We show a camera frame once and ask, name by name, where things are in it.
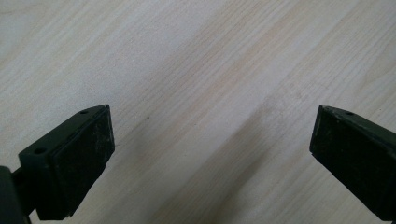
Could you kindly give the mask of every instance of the wooden surface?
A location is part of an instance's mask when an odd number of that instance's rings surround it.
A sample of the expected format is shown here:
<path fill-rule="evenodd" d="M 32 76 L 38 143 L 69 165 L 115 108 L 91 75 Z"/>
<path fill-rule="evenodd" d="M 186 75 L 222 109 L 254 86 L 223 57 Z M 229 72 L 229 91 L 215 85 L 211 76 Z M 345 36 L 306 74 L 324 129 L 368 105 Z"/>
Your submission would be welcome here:
<path fill-rule="evenodd" d="M 0 164 L 101 104 L 63 223 L 382 223 L 308 147 L 321 104 L 396 132 L 396 1 L 0 1 Z"/>

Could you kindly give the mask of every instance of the light wood tabletop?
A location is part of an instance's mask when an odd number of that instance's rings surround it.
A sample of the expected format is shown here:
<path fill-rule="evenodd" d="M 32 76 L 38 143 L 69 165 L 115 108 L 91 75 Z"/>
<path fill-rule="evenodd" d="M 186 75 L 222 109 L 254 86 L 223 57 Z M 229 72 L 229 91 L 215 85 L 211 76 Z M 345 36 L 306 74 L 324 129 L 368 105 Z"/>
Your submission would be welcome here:
<path fill-rule="evenodd" d="M 396 132 L 396 1 L 1 0 L 0 164 L 103 104 L 62 223 L 383 223 L 309 143 L 319 105 Z"/>

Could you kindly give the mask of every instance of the black object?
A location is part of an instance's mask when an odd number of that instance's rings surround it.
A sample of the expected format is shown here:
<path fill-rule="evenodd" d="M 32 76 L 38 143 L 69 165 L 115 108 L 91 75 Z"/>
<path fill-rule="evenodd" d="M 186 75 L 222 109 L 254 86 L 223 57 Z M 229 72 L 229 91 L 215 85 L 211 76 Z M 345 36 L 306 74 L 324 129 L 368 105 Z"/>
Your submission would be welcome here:
<path fill-rule="evenodd" d="M 19 154 L 12 175 L 0 166 L 0 223 L 72 216 L 114 152 L 110 107 L 99 105 L 56 127 Z"/>
<path fill-rule="evenodd" d="M 382 220 L 396 220 L 396 134 L 321 105 L 310 151 Z"/>

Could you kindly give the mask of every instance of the wood grain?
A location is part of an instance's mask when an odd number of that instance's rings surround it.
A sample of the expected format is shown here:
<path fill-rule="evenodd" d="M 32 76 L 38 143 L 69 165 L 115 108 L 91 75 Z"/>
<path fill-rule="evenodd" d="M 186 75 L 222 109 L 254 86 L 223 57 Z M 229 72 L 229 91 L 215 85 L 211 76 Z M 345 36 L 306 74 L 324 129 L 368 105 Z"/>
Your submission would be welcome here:
<path fill-rule="evenodd" d="M 308 147 L 322 104 L 396 132 L 394 0 L 3 0 L 0 83 L 13 170 L 111 106 L 116 152 L 63 223 L 382 223 Z"/>

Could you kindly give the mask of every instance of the black mechanical part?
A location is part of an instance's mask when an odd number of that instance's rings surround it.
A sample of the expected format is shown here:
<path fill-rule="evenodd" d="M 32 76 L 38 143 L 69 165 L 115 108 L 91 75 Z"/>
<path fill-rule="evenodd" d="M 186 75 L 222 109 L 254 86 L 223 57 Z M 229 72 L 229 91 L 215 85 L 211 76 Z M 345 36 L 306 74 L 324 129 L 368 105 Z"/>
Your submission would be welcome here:
<path fill-rule="evenodd" d="M 321 105 L 310 151 L 367 208 L 396 220 L 396 134 L 349 111 Z"/>
<path fill-rule="evenodd" d="M 41 220 L 72 216 L 114 152 L 110 107 L 99 105 L 83 111 L 38 139 L 19 154 L 21 168 L 9 178 L 2 167 L 1 223 L 7 212 L 24 219 L 36 209 Z"/>

